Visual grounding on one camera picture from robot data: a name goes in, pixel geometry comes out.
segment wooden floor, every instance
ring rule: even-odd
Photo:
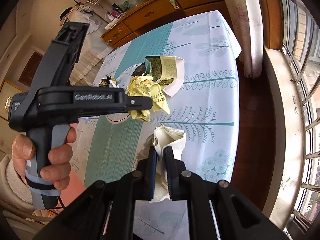
[[[276,122],[273,101],[265,71],[262,71],[260,78],[253,80],[245,78],[243,67],[237,65],[240,126],[231,184],[262,210],[275,159]]]

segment ribbed cuff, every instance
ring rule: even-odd
[[[10,162],[7,165],[5,177],[13,193],[22,201],[28,204],[32,204],[31,191],[21,180],[19,174],[13,166],[12,160],[10,160]]]

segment metal bolt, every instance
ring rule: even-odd
[[[183,171],[183,172],[181,172],[181,175],[182,175],[183,177],[189,178],[189,177],[191,176],[191,172],[190,172],[190,171]]]
[[[135,170],[133,173],[132,173],[132,176],[134,176],[135,178],[138,178],[142,175],[141,171],[137,171]]]
[[[104,187],[104,182],[102,181],[102,180],[97,180],[95,183],[94,183],[94,186],[96,187],[96,188],[102,188],[102,187]]]
[[[229,186],[229,182],[227,182],[226,180],[219,180],[218,184],[220,187],[228,187]]]

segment gripper handle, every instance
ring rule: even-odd
[[[54,127],[32,128],[26,132],[36,147],[35,156],[26,161],[26,181],[35,209],[54,208],[58,204],[57,196],[61,192],[53,186],[53,182],[43,180],[40,171],[43,167],[51,165],[48,153],[51,149],[65,143],[69,129],[68,124],[60,124]]]

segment beige sweater sleeve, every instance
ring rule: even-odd
[[[16,172],[11,154],[0,162],[0,201],[28,214],[34,211],[31,192]]]

